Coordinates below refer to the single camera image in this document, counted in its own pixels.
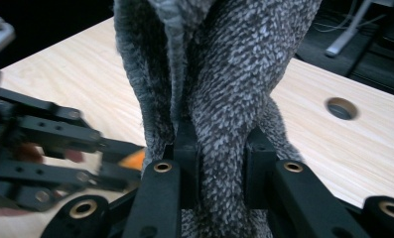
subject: metal screw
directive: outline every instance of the metal screw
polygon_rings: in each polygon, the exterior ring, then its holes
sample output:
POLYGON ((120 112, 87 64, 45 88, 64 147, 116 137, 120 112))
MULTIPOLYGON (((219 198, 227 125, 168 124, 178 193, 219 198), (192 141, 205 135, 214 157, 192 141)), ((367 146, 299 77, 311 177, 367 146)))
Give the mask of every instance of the metal screw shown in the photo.
POLYGON ((72 118, 78 118, 79 112, 78 111, 70 111, 70 113, 68 115, 72 118))
POLYGON ((93 132, 89 136, 91 139, 98 140, 100 138, 100 134, 98 132, 93 132))
POLYGON ((36 192, 36 199, 39 202, 47 202, 49 200, 49 198, 50 197, 49 197, 48 193, 43 190, 36 192))
POLYGON ((84 172, 78 172, 76 174, 76 178, 80 181, 88 181, 88 179, 89 179, 88 175, 84 172))

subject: gray fabric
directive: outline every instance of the gray fabric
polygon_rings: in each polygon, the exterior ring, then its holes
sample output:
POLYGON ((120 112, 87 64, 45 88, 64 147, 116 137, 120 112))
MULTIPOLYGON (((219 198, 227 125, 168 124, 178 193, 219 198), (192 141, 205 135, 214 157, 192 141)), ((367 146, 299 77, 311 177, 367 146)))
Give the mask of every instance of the gray fabric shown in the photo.
POLYGON ((143 114, 144 167, 191 117, 203 154, 202 200, 184 237, 270 237, 265 210, 243 204, 243 148, 255 127, 280 159, 300 161, 269 96, 321 0, 115 0, 119 53, 143 114))

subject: gray cloth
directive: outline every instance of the gray cloth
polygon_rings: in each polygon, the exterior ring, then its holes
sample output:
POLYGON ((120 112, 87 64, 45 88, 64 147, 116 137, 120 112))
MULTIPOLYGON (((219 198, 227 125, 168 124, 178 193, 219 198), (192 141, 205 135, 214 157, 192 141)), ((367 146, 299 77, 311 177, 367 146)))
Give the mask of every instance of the gray cloth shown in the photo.
POLYGON ((321 0, 115 0, 119 53, 140 102, 147 153, 160 160, 190 117, 203 155, 200 205, 184 237, 270 237, 243 203, 243 149, 256 126, 280 159, 301 160, 269 96, 321 0))

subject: wooden table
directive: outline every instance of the wooden table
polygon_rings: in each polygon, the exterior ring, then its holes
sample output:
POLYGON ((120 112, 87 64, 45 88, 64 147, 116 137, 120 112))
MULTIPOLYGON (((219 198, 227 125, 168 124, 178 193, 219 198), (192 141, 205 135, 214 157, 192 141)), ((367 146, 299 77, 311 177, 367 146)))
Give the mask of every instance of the wooden table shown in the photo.
MULTIPOLYGON (((139 105, 114 39, 109 19, 3 68, 0 86, 80 109, 105 137, 144 145, 139 105)), ((357 206, 369 195, 394 197, 394 96, 293 59, 273 97, 290 140, 335 196, 357 206), (352 102, 358 116, 341 120, 328 113, 333 97, 352 102)), ((92 170, 97 163, 94 155, 81 166, 92 170)), ((120 195, 86 193, 109 200, 120 195)), ((0 210, 0 238, 39 237, 61 206, 12 216, 0 210)))

